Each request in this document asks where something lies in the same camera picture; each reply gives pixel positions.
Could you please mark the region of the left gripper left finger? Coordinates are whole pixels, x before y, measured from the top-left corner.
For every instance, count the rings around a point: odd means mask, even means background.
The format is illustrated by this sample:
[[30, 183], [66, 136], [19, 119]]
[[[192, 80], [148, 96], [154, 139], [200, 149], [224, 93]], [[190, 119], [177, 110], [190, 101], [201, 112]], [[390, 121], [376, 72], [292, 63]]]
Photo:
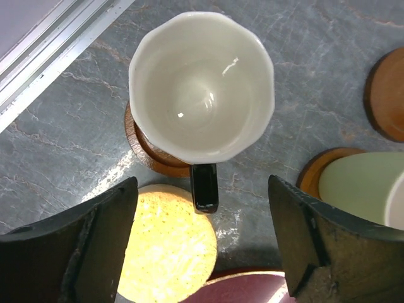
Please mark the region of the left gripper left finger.
[[114, 302], [138, 201], [130, 177], [1, 236], [1, 302]]

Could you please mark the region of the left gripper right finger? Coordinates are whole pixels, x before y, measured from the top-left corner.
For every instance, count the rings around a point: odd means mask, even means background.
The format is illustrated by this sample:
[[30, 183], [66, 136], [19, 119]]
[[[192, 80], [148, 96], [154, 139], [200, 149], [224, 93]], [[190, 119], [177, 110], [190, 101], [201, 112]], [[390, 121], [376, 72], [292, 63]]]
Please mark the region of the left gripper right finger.
[[403, 302], [403, 231], [268, 179], [289, 295], [297, 302]]

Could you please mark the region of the light green mug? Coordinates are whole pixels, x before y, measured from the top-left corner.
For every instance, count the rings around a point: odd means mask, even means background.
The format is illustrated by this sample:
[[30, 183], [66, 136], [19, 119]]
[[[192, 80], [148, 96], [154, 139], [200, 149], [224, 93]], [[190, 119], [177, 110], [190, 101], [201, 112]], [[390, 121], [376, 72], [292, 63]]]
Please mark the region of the light green mug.
[[319, 178], [322, 201], [403, 230], [403, 152], [365, 152], [331, 162]]

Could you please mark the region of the black mug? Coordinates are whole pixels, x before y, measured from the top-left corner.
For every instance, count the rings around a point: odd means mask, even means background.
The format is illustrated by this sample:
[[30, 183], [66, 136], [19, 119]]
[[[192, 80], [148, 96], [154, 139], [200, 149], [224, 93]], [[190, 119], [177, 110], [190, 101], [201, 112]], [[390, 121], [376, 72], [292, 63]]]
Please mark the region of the black mug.
[[223, 14], [181, 13], [141, 39], [128, 80], [134, 122], [153, 146], [188, 164], [195, 210], [216, 212], [217, 164], [257, 142], [275, 111], [263, 43]]

